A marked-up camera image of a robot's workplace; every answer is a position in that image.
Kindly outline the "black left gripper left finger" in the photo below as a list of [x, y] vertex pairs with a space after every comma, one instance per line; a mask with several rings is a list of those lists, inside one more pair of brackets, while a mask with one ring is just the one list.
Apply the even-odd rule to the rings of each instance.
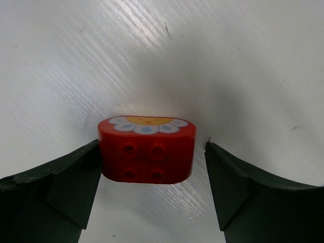
[[1, 242], [78, 242], [101, 176], [99, 142], [1, 179]]

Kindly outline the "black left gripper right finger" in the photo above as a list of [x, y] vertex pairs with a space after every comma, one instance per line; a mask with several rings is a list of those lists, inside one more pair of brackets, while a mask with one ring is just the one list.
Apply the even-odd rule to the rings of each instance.
[[323, 242], [323, 187], [269, 173], [212, 142], [205, 159], [226, 242]]

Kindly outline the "red cloud lego brick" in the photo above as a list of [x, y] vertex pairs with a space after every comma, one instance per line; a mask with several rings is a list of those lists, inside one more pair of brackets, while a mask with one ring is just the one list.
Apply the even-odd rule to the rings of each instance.
[[115, 182], [176, 184], [192, 172], [196, 127], [174, 117], [115, 116], [98, 124], [102, 174]]

